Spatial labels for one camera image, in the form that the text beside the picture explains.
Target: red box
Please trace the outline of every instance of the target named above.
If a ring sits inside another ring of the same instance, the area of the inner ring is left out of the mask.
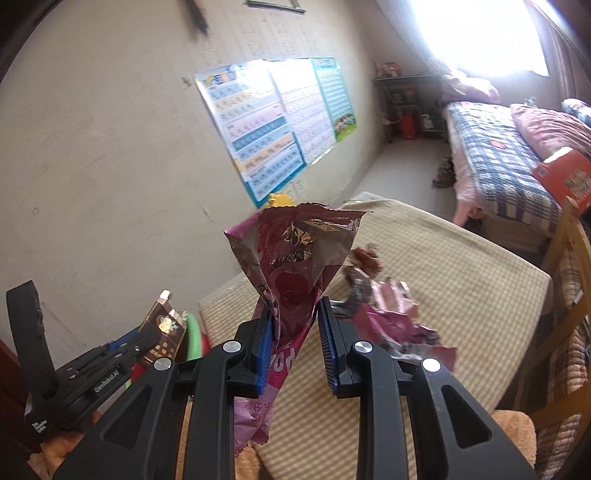
[[[416,140],[417,132],[414,129],[412,116],[404,115],[400,117],[400,128],[402,129],[402,136],[405,140]]]
[[[564,205],[566,197],[577,204],[581,215],[591,205],[591,161],[569,147],[563,147],[540,163],[531,174]]]

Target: beige mattress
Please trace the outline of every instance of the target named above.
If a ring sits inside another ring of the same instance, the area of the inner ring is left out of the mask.
[[[378,243],[384,274],[408,283],[420,322],[458,347],[455,375],[489,411],[501,399],[538,321],[549,277],[507,250],[394,200],[359,202],[365,215],[356,245]],[[326,294],[344,299],[338,274]],[[256,292],[244,275],[212,294],[200,314],[212,343],[249,320]],[[257,446],[275,480],[353,480],[359,403],[330,393],[314,326],[275,403],[267,445]],[[407,422],[407,445],[413,452]],[[415,465],[410,462],[411,475]]]

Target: brown snack box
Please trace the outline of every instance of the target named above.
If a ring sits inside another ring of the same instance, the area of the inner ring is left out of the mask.
[[[187,330],[182,316],[170,306],[169,300],[172,296],[173,294],[169,290],[164,290],[139,327],[141,330],[147,323],[152,323],[161,331],[158,343],[138,358],[138,363],[146,368],[149,368],[158,358],[174,359]]]

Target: blue poster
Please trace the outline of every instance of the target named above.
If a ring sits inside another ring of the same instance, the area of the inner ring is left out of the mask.
[[[357,128],[357,120],[353,113],[353,106],[349,100],[339,64],[332,57],[310,60],[314,66],[326,109],[335,129],[336,140],[341,142]]]
[[[193,79],[260,208],[306,166],[267,62],[230,65]]]

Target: plaid bed sheet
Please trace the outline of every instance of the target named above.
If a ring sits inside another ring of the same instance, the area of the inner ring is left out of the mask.
[[[554,233],[560,207],[530,175],[540,158],[517,131],[511,109],[472,102],[451,103],[447,108],[484,210]]]

